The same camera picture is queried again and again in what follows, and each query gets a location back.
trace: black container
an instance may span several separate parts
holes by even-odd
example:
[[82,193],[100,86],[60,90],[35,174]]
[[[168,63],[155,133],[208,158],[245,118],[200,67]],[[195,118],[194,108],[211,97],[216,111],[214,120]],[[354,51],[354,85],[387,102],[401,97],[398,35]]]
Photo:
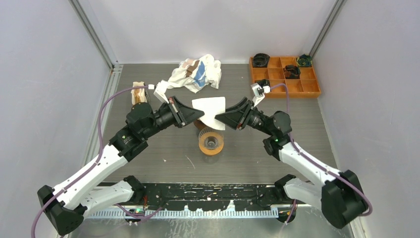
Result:
[[254,68],[267,68],[270,56],[264,53],[258,53],[252,59],[252,67]]

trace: white wall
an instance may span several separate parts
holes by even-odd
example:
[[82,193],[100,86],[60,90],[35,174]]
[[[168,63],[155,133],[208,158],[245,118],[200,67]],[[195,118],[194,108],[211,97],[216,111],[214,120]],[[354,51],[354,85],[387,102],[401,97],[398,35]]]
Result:
[[23,238],[37,190],[81,167],[109,69],[68,1],[2,1],[0,32],[0,236]]
[[372,238],[418,237],[420,2],[350,0],[315,56],[338,164],[374,207]]
[[308,53],[335,0],[84,0],[120,63]]

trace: gray metal table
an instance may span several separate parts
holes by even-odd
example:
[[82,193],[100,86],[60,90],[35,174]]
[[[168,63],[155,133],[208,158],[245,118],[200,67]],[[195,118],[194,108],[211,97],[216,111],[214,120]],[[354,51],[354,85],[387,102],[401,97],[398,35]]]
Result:
[[[175,67],[176,64],[125,65],[118,90],[131,87],[133,81],[156,84],[162,79],[167,80]],[[223,64],[218,90],[208,85],[194,94],[186,88],[176,88],[167,90],[166,95],[175,95],[188,106],[191,106],[192,99],[224,96],[226,106],[233,106],[243,97],[251,99],[248,65]],[[152,107],[157,109],[161,103],[153,95],[151,98]],[[125,116],[130,108],[131,94],[114,100],[106,125],[106,140],[125,126]],[[265,99],[258,108],[271,115],[277,110],[285,111],[286,100]],[[290,116],[296,141],[306,151],[335,167],[317,99],[291,99]],[[194,125],[182,129],[171,126],[150,138],[146,150],[107,180],[119,181],[134,175],[144,182],[273,183],[286,174],[301,177],[294,168],[267,155],[262,144],[267,135],[248,127],[242,131],[227,128],[224,137],[221,154],[209,158],[198,148]]]

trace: metal floor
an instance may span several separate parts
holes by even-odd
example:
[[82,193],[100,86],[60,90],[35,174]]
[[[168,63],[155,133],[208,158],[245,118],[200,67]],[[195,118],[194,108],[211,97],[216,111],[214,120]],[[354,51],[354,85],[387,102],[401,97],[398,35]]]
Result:
[[353,238],[349,226],[338,230],[321,212],[299,206],[296,218],[281,230],[274,218],[151,219],[128,226],[123,219],[87,219],[71,238]]
[[[133,81],[156,84],[168,80],[177,64],[126,64],[118,91],[132,86]],[[197,94],[186,88],[168,89],[167,96],[176,96],[191,106],[191,100],[204,97],[226,97],[226,107],[251,97],[247,64],[222,64],[219,89],[207,85]],[[151,105],[161,103],[151,95]],[[117,97],[112,105],[105,141],[125,126],[131,108],[131,94]],[[264,99],[258,106],[266,115],[286,110],[285,99]],[[309,153],[330,166],[336,166],[317,99],[291,99],[290,117],[295,140]],[[134,175],[141,182],[208,182],[208,183],[274,183],[286,174],[304,179],[291,166],[269,156],[263,147],[268,136],[246,127],[235,131],[226,127],[224,148],[215,157],[206,157],[198,148],[198,130],[193,124],[184,128],[171,126],[148,140],[149,147],[125,167],[115,171],[106,181],[120,181]]]

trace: scratch on floor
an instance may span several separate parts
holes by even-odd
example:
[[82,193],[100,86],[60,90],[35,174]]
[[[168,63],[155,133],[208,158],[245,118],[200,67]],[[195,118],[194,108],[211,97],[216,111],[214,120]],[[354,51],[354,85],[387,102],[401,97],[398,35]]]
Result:
[[193,164],[193,162],[190,160],[190,158],[188,158],[188,156],[185,156],[185,157],[187,157],[187,159],[190,161],[190,163],[193,165],[193,167],[194,167],[194,169],[196,169],[196,167],[194,166],[194,164]]
[[395,90],[394,90],[394,96],[392,97],[392,112],[391,112],[391,120],[389,121],[390,125],[392,125],[392,118],[394,117],[394,106],[395,106]]

